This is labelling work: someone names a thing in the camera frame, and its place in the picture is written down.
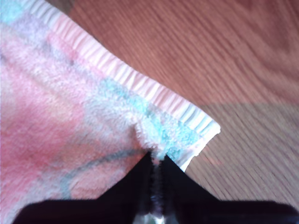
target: fleece blanket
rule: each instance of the fleece blanket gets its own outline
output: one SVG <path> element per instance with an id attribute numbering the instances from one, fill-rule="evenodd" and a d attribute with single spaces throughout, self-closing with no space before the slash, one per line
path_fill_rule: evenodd
<path id="1" fill-rule="evenodd" d="M 185 170 L 219 132 L 47 2 L 1 1 L 1 223 L 28 203 L 99 197 L 147 142 Z"/>

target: wooden floor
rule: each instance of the wooden floor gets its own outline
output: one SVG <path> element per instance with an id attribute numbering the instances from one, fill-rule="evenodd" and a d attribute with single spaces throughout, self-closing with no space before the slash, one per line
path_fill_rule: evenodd
<path id="1" fill-rule="evenodd" d="M 299 0 L 48 0 L 222 127 L 187 174 L 299 209 Z"/>

